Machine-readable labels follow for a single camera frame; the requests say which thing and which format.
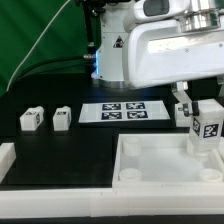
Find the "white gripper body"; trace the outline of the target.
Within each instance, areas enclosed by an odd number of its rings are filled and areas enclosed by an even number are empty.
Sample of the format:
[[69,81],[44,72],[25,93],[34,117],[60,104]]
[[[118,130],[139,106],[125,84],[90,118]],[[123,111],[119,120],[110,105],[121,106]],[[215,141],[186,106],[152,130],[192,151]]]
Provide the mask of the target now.
[[221,86],[215,79],[180,81],[171,85],[172,93],[178,100],[200,100],[218,98]]

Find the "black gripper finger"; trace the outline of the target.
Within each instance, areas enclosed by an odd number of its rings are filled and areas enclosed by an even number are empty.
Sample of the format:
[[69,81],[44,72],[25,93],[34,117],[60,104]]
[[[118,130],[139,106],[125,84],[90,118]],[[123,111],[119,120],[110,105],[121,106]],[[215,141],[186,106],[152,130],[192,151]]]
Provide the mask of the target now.
[[179,102],[183,105],[183,113],[185,117],[199,115],[198,102],[192,101],[185,91],[180,92]]

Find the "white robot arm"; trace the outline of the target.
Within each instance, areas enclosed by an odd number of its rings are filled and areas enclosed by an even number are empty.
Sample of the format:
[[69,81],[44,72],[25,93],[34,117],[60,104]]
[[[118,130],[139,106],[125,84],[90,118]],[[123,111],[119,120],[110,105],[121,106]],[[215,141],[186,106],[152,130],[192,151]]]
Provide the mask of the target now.
[[94,82],[170,84],[184,114],[197,115],[186,83],[224,75],[224,0],[97,0],[94,8],[102,11]]

